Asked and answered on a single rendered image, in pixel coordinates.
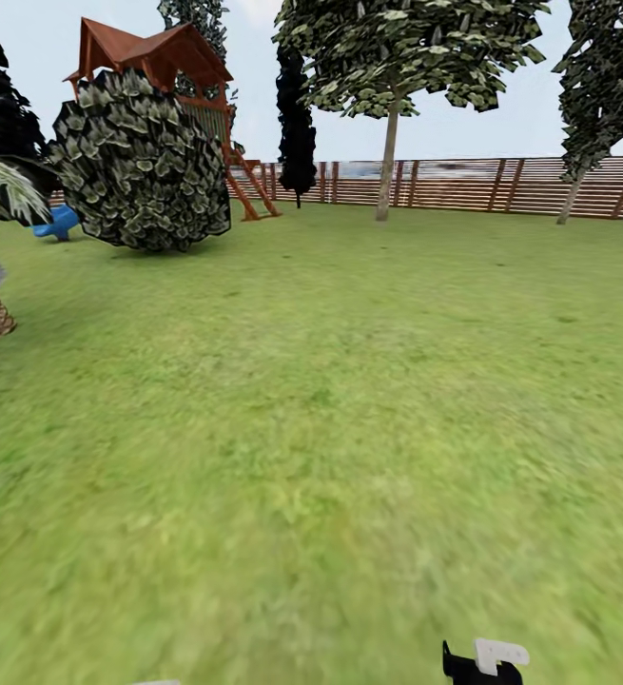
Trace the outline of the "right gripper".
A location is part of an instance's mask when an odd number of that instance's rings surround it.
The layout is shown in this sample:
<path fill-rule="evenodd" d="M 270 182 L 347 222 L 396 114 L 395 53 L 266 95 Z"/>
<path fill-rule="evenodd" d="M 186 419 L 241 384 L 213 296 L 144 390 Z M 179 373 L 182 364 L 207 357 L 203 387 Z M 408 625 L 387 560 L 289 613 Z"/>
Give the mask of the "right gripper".
<path fill-rule="evenodd" d="M 453 656 L 443 640 L 443 672 L 453 678 L 453 685 L 523 685 L 522 674 L 511 662 L 496 664 L 497 676 L 482 673 L 467 657 Z"/>

